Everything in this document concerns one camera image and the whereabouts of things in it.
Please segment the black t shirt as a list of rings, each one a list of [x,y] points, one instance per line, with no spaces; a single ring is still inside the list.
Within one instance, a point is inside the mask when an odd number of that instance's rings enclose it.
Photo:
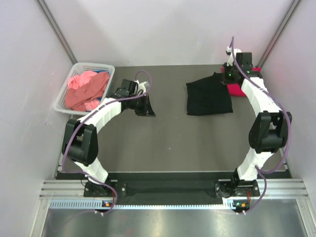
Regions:
[[[187,114],[190,116],[220,115],[233,112],[228,87],[222,83],[222,73],[189,82]]]

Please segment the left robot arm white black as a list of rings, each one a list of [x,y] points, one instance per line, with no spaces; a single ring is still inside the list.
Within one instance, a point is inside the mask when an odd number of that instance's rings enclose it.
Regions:
[[[107,98],[96,109],[78,120],[66,123],[62,154],[63,160],[72,160],[84,176],[88,197],[115,195],[108,181],[109,173],[98,159],[98,132],[115,116],[131,109],[137,116],[155,117],[147,93],[126,97]]]

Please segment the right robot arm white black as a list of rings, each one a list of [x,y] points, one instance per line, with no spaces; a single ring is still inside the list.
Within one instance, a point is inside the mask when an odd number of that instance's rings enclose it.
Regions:
[[[235,169],[230,181],[215,182],[216,196],[221,198],[260,195],[257,177],[266,161],[287,143],[291,113],[284,114],[268,95],[261,74],[248,71],[246,79],[234,65],[222,68],[223,81],[236,83],[246,95],[256,116],[248,135],[249,151],[242,164]]]

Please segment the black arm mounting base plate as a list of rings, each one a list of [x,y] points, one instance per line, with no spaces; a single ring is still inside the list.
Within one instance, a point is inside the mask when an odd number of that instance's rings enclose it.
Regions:
[[[233,172],[112,172],[107,184],[117,204],[219,204],[215,182]]]

